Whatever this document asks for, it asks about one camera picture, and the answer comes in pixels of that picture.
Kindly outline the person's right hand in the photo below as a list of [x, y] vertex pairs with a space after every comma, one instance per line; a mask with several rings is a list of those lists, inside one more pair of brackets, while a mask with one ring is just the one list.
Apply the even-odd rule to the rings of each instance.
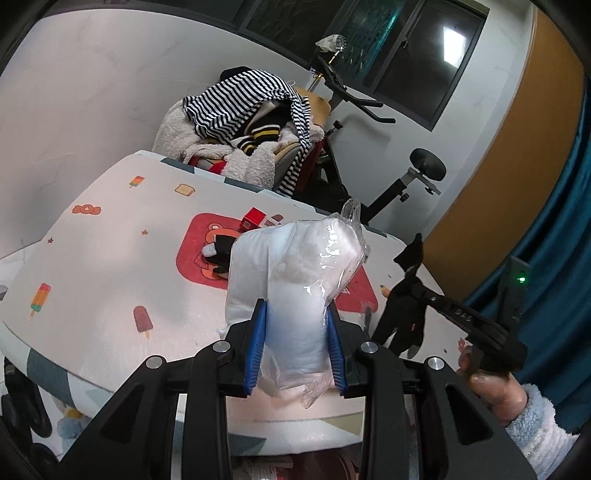
[[528, 395], [512, 374], [496, 375], [483, 370], [470, 373], [472, 345], [466, 340], [458, 342], [460, 351], [458, 375], [479, 396], [487, 408], [506, 427], [524, 411]]

